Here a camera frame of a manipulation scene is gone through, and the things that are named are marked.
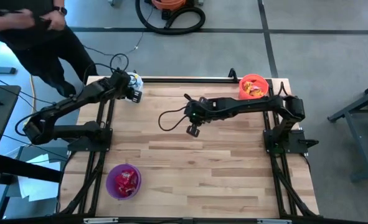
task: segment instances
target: black hose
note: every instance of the black hose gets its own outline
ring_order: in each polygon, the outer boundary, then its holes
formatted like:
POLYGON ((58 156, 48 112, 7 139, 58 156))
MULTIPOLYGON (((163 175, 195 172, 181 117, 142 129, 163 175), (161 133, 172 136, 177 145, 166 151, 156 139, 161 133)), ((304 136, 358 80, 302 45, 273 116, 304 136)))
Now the black hose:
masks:
POLYGON ((166 26, 164 28, 157 28, 157 27, 152 26, 146 21, 146 19, 142 15, 140 3, 141 3, 140 0, 135 0, 135 11, 136 11, 136 14, 138 15, 139 20, 142 22, 142 24, 144 24, 146 28, 150 29, 151 31, 157 34, 163 34, 163 35, 189 34, 191 32, 195 32, 198 29, 200 29, 204 25, 204 22, 206 21, 206 15, 204 14, 202 9, 199 9, 198 7, 182 7, 171 15, 170 19, 167 21, 166 26), (170 29, 174 20, 176 20, 178 16, 180 16, 181 14, 185 12, 197 13, 201 17, 200 21, 196 25, 188 27, 188 28, 170 29))

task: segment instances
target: wooden tabletop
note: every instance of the wooden tabletop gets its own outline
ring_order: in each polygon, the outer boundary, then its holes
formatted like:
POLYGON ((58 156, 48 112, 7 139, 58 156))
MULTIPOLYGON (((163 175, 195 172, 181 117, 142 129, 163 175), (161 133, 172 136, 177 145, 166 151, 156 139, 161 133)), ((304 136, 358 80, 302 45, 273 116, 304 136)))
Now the wooden tabletop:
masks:
MULTIPOLYGON (((99 78, 102 77, 90 77, 88 82, 99 78)), ((272 80, 275 93, 280 82, 291 92, 287 79, 272 80)), ((145 83, 140 104, 116 101, 111 124, 113 140, 103 168, 97 216, 278 218, 271 163, 262 138, 262 113, 204 124, 198 138, 186 134, 190 124, 187 119, 173 131, 160 130, 159 115, 185 106, 185 93, 194 99, 237 98, 238 86, 145 83), (133 164, 142 175, 142 186, 130 200, 112 198, 105 187, 107 173, 123 163, 133 164)), ((97 111, 98 104, 84 106, 78 123, 95 120, 97 111)), ((166 114, 162 126, 170 128, 182 116, 183 111, 166 114)), ((293 188, 311 211, 318 213, 305 159, 297 154, 287 157, 293 188)), ((60 196, 62 209, 81 188, 87 161, 88 153, 78 152, 68 163, 60 196)), ((283 196, 288 211, 285 190, 283 196)))

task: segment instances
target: black shirt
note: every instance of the black shirt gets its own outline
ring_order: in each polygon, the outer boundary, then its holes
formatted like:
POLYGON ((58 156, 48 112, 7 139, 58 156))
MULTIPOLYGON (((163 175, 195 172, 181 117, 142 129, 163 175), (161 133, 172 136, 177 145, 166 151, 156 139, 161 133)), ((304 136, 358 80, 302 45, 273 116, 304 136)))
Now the black shirt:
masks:
POLYGON ((14 50, 24 50, 58 37, 61 34, 59 31, 47 30, 39 19, 39 16, 52 12, 53 6, 53 0, 0 0, 0 16, 4 15, 4 10, 28 9, 33 12, 36 21, 35 26, 29 29, 1 31, 0 41, 14 50))

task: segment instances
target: orange vacuum cleaner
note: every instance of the orange vacuum cleaner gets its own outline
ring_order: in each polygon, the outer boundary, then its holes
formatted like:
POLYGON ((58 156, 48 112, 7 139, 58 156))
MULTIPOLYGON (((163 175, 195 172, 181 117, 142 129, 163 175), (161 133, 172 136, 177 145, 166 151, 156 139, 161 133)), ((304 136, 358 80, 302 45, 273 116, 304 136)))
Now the orange vacuum cleaner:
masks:
POLYGON ((200 29, 206 20, 206 16, 202 9, 195 7, 194 0, 144 0, 146 3, 151 4, 156 9, 162 10, 162 19, 166 20, 167 23, 164 28, 157 28, 149 24, 141 12, 140 0, 135 1, 135 10, 139 20, 142 24, 157 34, 163 35, 181 35, 195 32, 200 29), (200 21, 188 28, 182 29, 171 29, 172 23, 177 19, 178 16, 185 12, 194 12, 200 16, 200 21))

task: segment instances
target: gray floor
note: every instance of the gray floor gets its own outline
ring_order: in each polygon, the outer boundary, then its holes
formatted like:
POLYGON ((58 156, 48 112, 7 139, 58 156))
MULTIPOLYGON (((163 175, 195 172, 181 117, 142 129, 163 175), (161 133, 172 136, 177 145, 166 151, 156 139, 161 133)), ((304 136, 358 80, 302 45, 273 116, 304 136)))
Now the gray floor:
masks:
MULTIPOLYGON (((114 8, 106 0, 68 0, 66 4, 68 24, 72 27, 142 27, 132 0, 118 0, 114 8)), ((270 29, 368 30, 368 0, 264 0, 264 6, 270 29)), ((205 28, 262 28, 257 0, 205 0, 203 9, 207 15, 205 28)), ((149 6, 144 5, 143 12, 148 15, 149 6)), ((193 24, 194 18, 197 16, 184 15, 174 26, 193 24)), ((158 11, 149 21, 163 24, 158 11)), ((85 45, 109 54, 131 50, 141 37, 138 32, 77 35, 85 45)), ((326 120, 368 87, 368 35, 272 34, 271 44, 279 77, 289 78, 293 93, 304 99, 306 119, 301 125, 306 136, 320 141, 309 157, 320 213, 329 218, 368 222, 368 180, 357 184, 349 180, 349 175, 360 169, 361 158, 344 120, 336 124, 326 120)), ((106 56, 89 53, 96 62, 109 61, 106 56)), ((196 33, 167 37, 145 33, 138 50, 129 57, 129 70, 135 69, 140 75, 225 77, 234 67, 240 76, 258 73, 271 77, 263 34, 196 33)), ((71 67, 63 65, 67 80, 79 88, 80 82, 71 67)), ((3 44, 0 66, 18 68, 17 75, 0 78, 31 92, 29 74, 3 44)), ((109 74, 102 68, 99 71, 109 74)), ((34 81, 38 98, 62 99, 39 79, 34 81)), ((12 117, 17 119, 28 113, 30 107, 19 100, 12 117)), ((76 119, 75 111, 60 122, 73 124, 76 119)), ((19 138, 13 127, 10 123, 6 134, 19 138)), ((3 138, 0 154, 11 155, 11 149, 18 146, 19 143, 3 138)))

